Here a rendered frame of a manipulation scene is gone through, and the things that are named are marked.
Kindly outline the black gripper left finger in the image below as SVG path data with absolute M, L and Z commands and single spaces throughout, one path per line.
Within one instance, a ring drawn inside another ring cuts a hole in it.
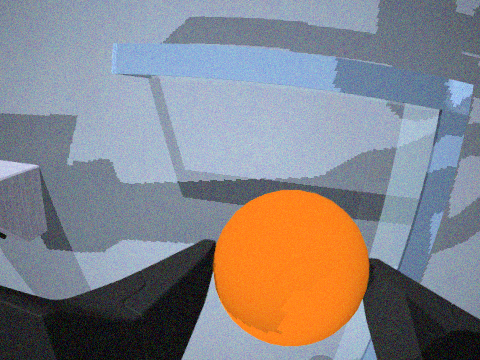
M 203 311 L 216 241 L 71 299 L 0 285 L 0 360 L 181 360 Z

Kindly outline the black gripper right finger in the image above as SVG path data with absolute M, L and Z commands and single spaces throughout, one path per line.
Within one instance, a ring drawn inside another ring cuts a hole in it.
M 363 304 L 376 360 L 480 360 L 480 319 L 368 259 Z

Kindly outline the orange ball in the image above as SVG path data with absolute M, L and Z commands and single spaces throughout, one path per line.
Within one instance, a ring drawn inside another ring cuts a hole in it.
M 368 249 L 340 205 L 277 191 L 249 201 L 217 239 L 213 272 L 229 317 L 249 335 L 309 345 L 339 331 L 368 288 Z

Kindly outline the clear low l-shaped wall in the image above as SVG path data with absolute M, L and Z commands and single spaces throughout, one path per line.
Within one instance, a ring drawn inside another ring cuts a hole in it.
M 393 169 L 389 177 L 387 196 L 385 196 L 383 211 L 381 211 L 379 225 L 377 225 L 375 239 L 368 259 L 380 259 L 389 267 L 399 268 L 401 256 L 407 244 L 409 229 L 417 211 L 417 201 L 423 191 L 425 175 L 429 156 L 432 152 L 433 137 L 436 135 L 437 119 L 440 109 L 420 107 L 408 103 L 385 99 L 373 99 L 363 95 L 349 95 L 324 89 L 299 88 L 295 85 L 256 83 L 256 81 L 241 81 L 228 79 L 200 79 L 188 76 L 160 76 L 160 75 L 135 75 L 153 77 L 153 79 L 181 79 L 193 81 L 220 81 L 220 83 L 235 83 L 248 85 L 263 85 L 263 87 L 303 89 L 303 91 L 316 93 L 329 93 L 329 95 L 343 95 L 355 99 L 379 101 L 379 103 L 399 104 L 404 107 L 403 123 L 401 123 L 400 136 L 397 140 Z M 365 320 L 364 304 L 361 301 L 352 319 L 348 321 L 345 332 L 341 336 L 333 360 L 361 360 L 364 349 L 367 347 L 369 335 L 368 323 Z

